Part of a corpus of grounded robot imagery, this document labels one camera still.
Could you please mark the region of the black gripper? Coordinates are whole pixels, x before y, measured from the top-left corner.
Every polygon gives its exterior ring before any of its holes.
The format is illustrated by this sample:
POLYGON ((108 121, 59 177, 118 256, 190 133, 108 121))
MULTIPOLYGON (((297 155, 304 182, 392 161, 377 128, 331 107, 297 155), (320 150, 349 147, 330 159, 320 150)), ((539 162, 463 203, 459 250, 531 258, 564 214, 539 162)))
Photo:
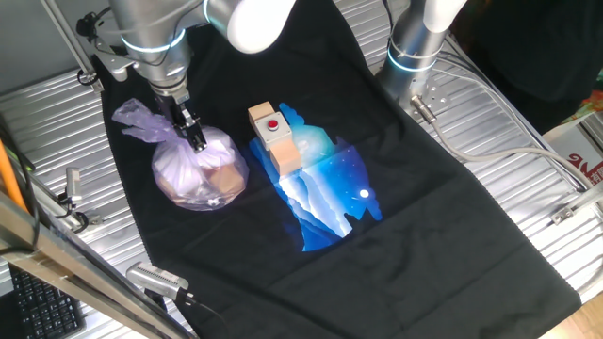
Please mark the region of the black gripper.
POLYGON ((186 140, 194 152, 206 148, 203 128, 187 110, 186 102, 178 104, 172 96, 157 94, 156 102, 161 113, 174 126, 177 135, 186 140))

